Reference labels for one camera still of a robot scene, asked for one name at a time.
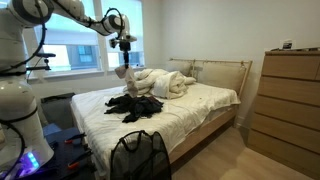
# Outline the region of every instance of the white bedsheet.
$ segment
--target white bedsheet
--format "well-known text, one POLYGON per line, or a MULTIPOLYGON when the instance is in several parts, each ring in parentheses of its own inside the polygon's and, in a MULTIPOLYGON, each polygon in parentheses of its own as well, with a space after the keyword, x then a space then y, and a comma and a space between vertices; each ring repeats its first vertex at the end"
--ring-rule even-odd
POLYGON ((193 129, 202 124, 211 110, 240 103, 233 90, 199 83, 188 87, 187 94, 181 98, 158 98, 164 103, 161 113, 154 114, 150 119, 139 119, 128 124, 121 122, 128 114, 104 114, 110 108, 104 105, 105 102, 123 95, 123 87, 73 96, 71 105, 77 125, 80 131, 87 134, 89 147, 102 166, 100 168, 106 170, 99 174, 109 176, 111 150, 126 134, 142 129, 149 134, 158 131, 170 153, 193 129))

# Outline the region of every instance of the black garment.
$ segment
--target black garment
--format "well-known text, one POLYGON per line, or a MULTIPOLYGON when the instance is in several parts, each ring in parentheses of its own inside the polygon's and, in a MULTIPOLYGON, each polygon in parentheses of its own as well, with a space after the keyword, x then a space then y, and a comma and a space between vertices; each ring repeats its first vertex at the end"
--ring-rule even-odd
POLYGON ((114 106, 107 110, 105 114, 111 113, 126 113, 130 112, 122 122, 135 122, 140 117, 150 118, 154 113, 161 112, 163 103, 158 101, 153 96, 150 97, 135 97, 131 98, 128 94, 117 98, 111 98, 107 106, 114 106))

